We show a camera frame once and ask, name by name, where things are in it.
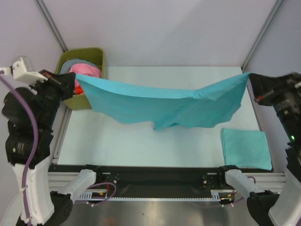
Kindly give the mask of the cyan blue t shirt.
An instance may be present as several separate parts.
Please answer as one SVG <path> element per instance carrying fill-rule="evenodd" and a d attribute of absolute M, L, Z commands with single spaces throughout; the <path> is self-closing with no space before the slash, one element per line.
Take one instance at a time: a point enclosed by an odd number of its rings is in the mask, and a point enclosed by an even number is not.
<path fill-rule="evenodd" d="M 151 121 L 155 130 L 181 125 L 213 128 L 241 107 L 249 80 L 243 73 L 201 89 L 162 89 L 77 74 L 92 109 L 123 124 Z"/>

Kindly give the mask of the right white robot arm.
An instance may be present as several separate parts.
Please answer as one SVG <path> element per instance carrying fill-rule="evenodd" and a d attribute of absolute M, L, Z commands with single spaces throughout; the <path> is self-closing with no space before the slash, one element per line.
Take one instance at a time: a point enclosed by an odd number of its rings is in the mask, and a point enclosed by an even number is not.
<path fill-rule="evenodd" d="M 293 72 L 269 77 L 249 74 L 254 100 L 272 106 L 287 136 L 286 181 L 280 194 L 266 190 L 245 176 L 235 165 L 218 169 L 217 184 L 230 186 L 245 199 L 251 217 L 260 226 L 299 226 L 301 224 L 301 75 Z"/>

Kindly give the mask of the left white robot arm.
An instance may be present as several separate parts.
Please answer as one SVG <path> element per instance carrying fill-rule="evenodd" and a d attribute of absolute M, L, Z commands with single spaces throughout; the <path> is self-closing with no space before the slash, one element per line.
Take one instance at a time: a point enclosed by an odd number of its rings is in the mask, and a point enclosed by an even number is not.
<path fill-rule="evenodd" d="M 9 89 L 2 114 L 8 119 L 5 143 L 8 162 L 16 175 L 22 201 L 17 217 L 5 216 L 4 226 L 59 226 L 71 214 L 77 198 L 90 186 L 99 188 L 104 177 L 98 167 L 86 165 L 66 186 L 50 191 L 48 168 L 53 124 L 60 103 L 73 96 L 75 73 L 53 74 L 46 70 L 23 73 L 28 88 Z"/>

